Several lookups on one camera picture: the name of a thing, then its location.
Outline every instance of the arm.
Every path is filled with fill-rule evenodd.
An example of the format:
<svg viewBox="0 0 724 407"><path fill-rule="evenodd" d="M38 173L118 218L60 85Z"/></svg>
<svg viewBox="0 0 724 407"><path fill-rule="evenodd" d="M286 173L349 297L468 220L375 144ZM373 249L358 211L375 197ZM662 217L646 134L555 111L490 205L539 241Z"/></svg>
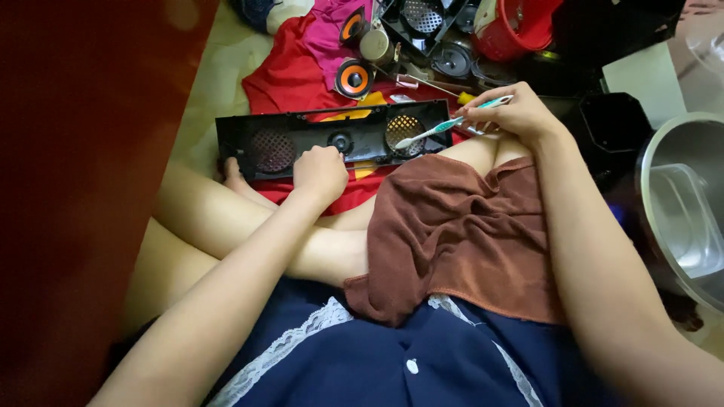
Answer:
<svg viewBox="0 0 724 407"><path fill-rule="evenodd" d="M198 405L347 179L334 147L306 151L295 164L295 189L287 200L153 324L90 406Z"/></svg>
<svg viewBox="0 0 724 407"><path fill-rule="evenodd" d="M505 94L514 94L514 103L461 113L519 134L536 155L558 292L589 362L634 400L719 406L724 364L676 332L571 134L524 83L481 97Z"/></svg>

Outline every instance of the pink cloth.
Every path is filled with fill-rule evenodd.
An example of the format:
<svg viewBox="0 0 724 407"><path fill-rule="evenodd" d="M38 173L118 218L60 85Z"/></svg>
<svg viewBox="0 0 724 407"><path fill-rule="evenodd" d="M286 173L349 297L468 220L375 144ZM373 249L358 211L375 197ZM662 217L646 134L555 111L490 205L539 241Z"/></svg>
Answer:
<svg viewBox="0 0 724 407"><path fill-rule="evenodd" d="M354 51L340 44L340 30L347 17L364 6L367 21L372 16L372 0L315 0L311 13L316 20L302 37L324 76L327 90L334 90L334 76L345 58L359 58Z"/></svg>

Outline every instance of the yellow screwdriver handle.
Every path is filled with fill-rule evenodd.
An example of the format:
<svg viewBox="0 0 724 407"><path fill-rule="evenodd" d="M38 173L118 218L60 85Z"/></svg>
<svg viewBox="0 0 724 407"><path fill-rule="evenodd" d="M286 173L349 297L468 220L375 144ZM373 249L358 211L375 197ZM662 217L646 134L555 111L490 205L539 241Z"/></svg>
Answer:
<svg viewBox="0 0 724 407"><path fill-rule="evenodd" d="M469 101L475 99L476 97L471 95L470 93L460 92L460 95L458 97L458 103L461 105L468 104Z"/></svg>

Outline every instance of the stainless steel bowl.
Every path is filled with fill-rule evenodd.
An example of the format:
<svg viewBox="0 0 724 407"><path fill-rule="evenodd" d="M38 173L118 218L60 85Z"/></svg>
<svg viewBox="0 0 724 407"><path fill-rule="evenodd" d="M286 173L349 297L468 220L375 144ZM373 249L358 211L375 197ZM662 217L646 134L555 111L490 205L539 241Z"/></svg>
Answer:
<svg viewBox="0 0 724 407"><path fill-rule="evenodd" d="M666 122L639 157L635 176L639 220L653 254L642 257L652 278L661 288L724 312L724 271L690 278L662 235L666 225L654 215L651 168L666 164L685 164L698 174L712 215L724 230L724 116L688 113Z"/></svg>

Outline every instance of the toothbrush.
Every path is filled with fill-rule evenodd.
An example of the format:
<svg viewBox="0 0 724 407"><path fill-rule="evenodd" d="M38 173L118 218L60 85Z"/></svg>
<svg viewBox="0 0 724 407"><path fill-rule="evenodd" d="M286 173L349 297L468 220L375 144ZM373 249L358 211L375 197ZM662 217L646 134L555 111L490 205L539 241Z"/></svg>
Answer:
<svg viewBox="0 0 724 407"><path fill-rule="evenodd" d="M513 97L510 96L510 95L509 95L509 96L503 96L502 98L493 99L493 100L491 100L491 101L489 101L489 102L483 103L482 105L480 105L480 106L478 106L478 107L479 107L479 108L483 108L483 107L498 107L498 106L502 106L502 105L506 104L507 102L509 102L512 98L513 98ZM425 133L422 133L422 134L420 134L420 135L416 135L415 137L412 137L412 138L406 138L405 140L400 141L399 143L397 143L397 144L395 145L395 149L396 149L396 150L401 150L401 149L403 149L403 148L407 148L407 147L409 147L410 145L412 145L412 143L416 142L417 140L420 140L420 139L422 139L422 138L425 138L425 137L427 137L427 136L429 136L429 135L433 135L433 134L436 134L436 133L442 133L442 132L446 131L447 129L451 128L452 126L454 126L454 125L456 125L456 124L458 124L458 123L462 123L463 120L464 120L463 117L460 116L460 117L458 117L457 119L450 119L450 120L448 120L448 121L446 121L446 122L442 122L442 123L440 123L439 125L435 126L432 130L427 130Z"/></svg>

